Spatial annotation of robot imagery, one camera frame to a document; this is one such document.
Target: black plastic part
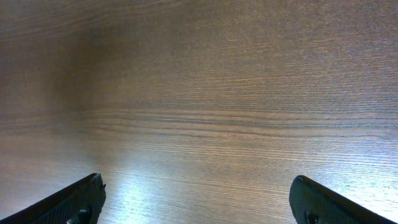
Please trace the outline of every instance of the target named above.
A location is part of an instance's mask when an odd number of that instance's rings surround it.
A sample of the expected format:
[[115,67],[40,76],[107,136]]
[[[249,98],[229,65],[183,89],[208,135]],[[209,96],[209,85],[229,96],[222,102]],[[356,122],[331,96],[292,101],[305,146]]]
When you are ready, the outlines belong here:
[[298,224],[396,224],[303,175],[294,179],[289,202]]
[[36,204],[0,221],[9,223],[62,223],[78,217],[81,223],[97,223],[106,193],[101,174],[75,182]]

